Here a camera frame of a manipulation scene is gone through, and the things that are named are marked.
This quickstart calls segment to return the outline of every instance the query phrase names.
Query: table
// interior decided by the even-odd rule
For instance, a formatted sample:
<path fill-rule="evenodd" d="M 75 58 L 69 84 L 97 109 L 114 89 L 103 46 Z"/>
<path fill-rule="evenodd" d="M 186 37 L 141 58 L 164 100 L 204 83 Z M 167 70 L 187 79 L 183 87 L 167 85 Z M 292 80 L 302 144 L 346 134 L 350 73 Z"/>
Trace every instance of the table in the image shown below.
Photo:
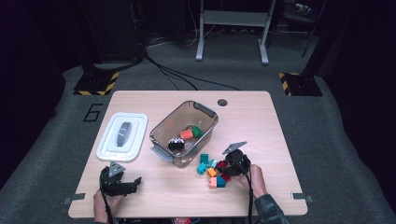
<path fill-rule="evenodd" d="M 236 11 L 216 11 L 205 10 L 204 0 L 201 0 L 200 11 L 200 34 L 196 54 L 196 61 L 201 61 L 204 54 L 204 24 L 221 24 L 221 25 L 243 25 L 243 26 L 263 26 L 262 39 L 259 39 L 260 55 L 262 63 L 269 63 L 267 51 L 265 48 L 265 39 L 268 35 L 271 19 L 274 12 L 276 0 L 271 0 L 270 8 L 267 12 L 236 12 Z"/>
<path fill-rule="evenodd" d="M 218 100 L 227 101 L 226 106 Z M 184 169 L 179 169 L 155 154 L 149 132 L 174 109 L 193 100 L 214 110 L 219 116 L 212 137 L 201 153 L 210 160 L 223 160 L 221 153 L 231 143 L 247 141 L 240 149 L 252 163 L 260 165 L 268 192 L 288 216 L 307 212 L 305 200 L 294 200 L 291 192 L 302 189 L 295 173 L 271 96 L 266 91 L 116 91 L 92 147 L 76 194 L 84 200 L 73 201 L 69 216 L 93 217 L 93 194 L 99 188 L 99 174 L 110 164 L 96 157 L 96 149 L 113 114 L 144 113 L 148 127 L 140 153 L 125 167 L 123 183 L 142 176 L 137 193 L 122 199 L 115 217 L 246 217 L 248 193 L 236 181 L 223 189 L 211 189 L 208 175 L 199 175 L 199 155 Z"/>

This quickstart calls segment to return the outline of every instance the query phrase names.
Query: clear plastic bin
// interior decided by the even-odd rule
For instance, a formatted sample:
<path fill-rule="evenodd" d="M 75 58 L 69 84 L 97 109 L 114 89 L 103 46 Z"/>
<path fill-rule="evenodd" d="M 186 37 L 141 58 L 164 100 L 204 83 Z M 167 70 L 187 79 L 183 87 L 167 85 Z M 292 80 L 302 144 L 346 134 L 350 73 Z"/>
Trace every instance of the clear plastic bin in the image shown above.
<path fill-rule="evenodd" d="M 178 168 L 184 168 L 209 142 L 218 121 L 219 117 L 212 109 L 194 101 L 186 101 L 150 132 L 149 138 L 154 144 L 151 149 L 165 161 L 172 162 Z M 184 148 L 181 150 L 168 148 L 172 138 L 180 137 L 180 132 L 192 126 L 202 131 L 203 135 L 200 138 L 185 140 Z"/>

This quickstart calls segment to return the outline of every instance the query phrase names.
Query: yellow toy block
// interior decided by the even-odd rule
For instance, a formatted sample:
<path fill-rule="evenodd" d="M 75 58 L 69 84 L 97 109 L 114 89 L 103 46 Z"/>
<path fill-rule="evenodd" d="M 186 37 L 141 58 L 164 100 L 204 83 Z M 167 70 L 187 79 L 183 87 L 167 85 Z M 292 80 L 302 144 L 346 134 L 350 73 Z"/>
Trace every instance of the yellow toy block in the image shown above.
<path fill-rule="evenodd" d="M 207 169 L 207 174 L 210 177 L 216 177 L 216 175 L 218 174 L 215 169 L 213 167 L 210 167 L 209 169 Z"/>

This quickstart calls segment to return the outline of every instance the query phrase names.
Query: gray carpet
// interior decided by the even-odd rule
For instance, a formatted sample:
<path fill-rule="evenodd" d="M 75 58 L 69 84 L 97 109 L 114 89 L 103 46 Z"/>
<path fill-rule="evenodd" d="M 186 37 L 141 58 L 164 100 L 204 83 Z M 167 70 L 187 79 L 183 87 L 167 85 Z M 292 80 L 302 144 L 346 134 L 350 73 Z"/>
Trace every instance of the gray carpet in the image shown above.
<path fill-rule="evenodd" d="M 163 44 L 148 48 L 157 63 L 193 77 L 234 86 L 242 91 L 270 92 L 290 155 L 305 194 L 314 198 L 308 213 L 288 217 L 290 223 L 396 223 L 372 172 L 360 161 L 348 140 L 337 103 L 321 77 L 316 81 L 322 97 L 286 96 L 279 72 L 301 72 L 312 52 L 301 58 L 305 40 L 278 34 L 268 49 L 270 64 L 260 61 L 254 35 L 217 36 L 206 40 L 204 59 L 195 61 L 197 43 L 191 47 Z M 105 64 L 116 67 L 120 64 Z M 92 223 L 73 219 L 63 199 L 75 193 L 99 130 L 107 96 L 78 96 L 73 88 L 82 75 L 80 67 L 64 73 L 66 88 L 51 119 L 35 145 L 0 192 L 0 223 Z M 189 79 L 199 90 L 230 88 Z M 174 80 L 180 90 L 193 88 Z M 120 72 L 114 91 L 176 88 L 152 63 Z M 101 104 L 96 122 L 84 122 L 92 104 Z M 235 219 L 213 218 L 214 223 Z"/>

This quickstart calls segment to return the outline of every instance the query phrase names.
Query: table leg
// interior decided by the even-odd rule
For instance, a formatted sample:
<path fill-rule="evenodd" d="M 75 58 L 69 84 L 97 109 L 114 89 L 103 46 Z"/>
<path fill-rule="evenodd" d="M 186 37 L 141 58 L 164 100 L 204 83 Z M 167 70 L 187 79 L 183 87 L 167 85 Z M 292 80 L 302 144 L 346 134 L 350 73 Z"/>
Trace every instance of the table leg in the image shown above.
<path fill-rule="evenodd" d="M 200 62 L 204 54 L 204 0 L 201 0 L 201 11 L 199 18 L 199 42 L 196 55 L 196 61 Z"/>

